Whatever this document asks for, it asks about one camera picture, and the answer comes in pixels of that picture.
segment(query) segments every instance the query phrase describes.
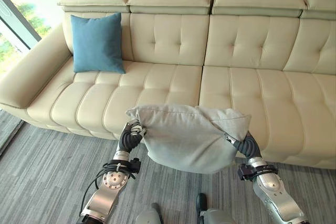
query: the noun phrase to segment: black cable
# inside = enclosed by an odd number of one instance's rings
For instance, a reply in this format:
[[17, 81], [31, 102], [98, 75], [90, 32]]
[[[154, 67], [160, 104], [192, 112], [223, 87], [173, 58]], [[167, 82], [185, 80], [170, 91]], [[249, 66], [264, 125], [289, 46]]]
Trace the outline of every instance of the black cable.
[[[103, 176], [105, 173], [116, 172], [117, 168], [118, 168], [118, 166], [115, 165], [115, 164], [111, 164], [111, 163], [105, 163], [105, 164], [103, 164], [103, 169], [99, 171], [99, 173], [96, 175], [96, 177], [94, 178], [94, 180], [89, 184], [89, 186], [85, 190], [85, 193], [84, 193], [83, 199], [82, 199], [82, 203], [81, 203], [81, 206], [80, 206], [79, 216], [80, 216], [80, 214], [83, 211], [83, 205], [84, 205], [86, 194], [87, 194], [89, 188], [91, 187], [91, 185], [93, 184], [93, 182], [94, 182], [94, 184], [96, 186], [96, 189], [98, 190], [99, 187], [98, 187], [98, 184], [97, 184], [97, 179], [99, 177]], [[132, 177], [133, 179], [135, 179], [135, 176], [132, 174], [132, 172], [127, 167], [119, 167], [118, 171], [121, 172], [121, 173], [124, 173], [124, 174], [128, 175], [128, 178]]]

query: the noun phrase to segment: glass window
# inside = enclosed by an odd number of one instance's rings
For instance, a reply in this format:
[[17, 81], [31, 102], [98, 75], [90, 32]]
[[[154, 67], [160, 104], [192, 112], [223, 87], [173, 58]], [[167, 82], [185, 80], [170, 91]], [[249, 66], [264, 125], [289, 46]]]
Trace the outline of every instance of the glass window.
[[38, 10], [32, 0], [11, 0], [16, 8], [28, 20], [39, 36], [45, 36], [51, 29], [48, 19]]
[[16, 65], [29, 49], [0, 20], [0, 79]]

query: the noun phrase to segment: cream leather sofa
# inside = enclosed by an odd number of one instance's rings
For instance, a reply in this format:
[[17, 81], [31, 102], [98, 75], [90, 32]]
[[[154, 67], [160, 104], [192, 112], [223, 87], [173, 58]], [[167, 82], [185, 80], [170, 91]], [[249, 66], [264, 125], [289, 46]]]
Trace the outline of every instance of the cream leather sofa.
[[[267, 161], [336, 168], [335, 0], [61, 0], [64, 21], [0, 83], [38, 127], [118, 138], [125, 111], [179, 103], [251, 114]], [[126, 74], [72, 70], [70, 15], [122, 13]]]

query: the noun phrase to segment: throw pillow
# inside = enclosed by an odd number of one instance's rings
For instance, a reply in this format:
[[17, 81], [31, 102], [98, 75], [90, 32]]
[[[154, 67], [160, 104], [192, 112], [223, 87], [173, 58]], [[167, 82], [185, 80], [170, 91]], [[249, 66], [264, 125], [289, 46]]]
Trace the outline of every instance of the throw pillow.
[[121, 14], [104, 18], [71, 15], [73, 71], [125, 73], [121, 59]]

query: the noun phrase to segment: floor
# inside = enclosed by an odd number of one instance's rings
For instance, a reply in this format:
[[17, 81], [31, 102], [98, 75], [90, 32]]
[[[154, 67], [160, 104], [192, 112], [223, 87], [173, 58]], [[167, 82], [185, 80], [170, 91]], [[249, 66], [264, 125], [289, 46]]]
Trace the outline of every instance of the floor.
[[[10, 116], [0, 114], [0, 127]], [[0, 156], [0, 222], [76, 223], [83, 192], [116, 150], [116, 141], [39, 129], [25, 123]], [[165, 224], [196, 223], [198, 193], [208, 205], [228, 212], [237, 224], [271, 224], [252, 183], [237, 177], [238, 164], [217, 174], [192, 174], [161, 166], [140, 145], [133, 153], [142, 161], [136, 180], [122, 192], [110, 224], [135, 222], [137, 215], [161, 205]], [[286, 190], [312, 224], [336, 223], [336, 173], [276, 164]]]

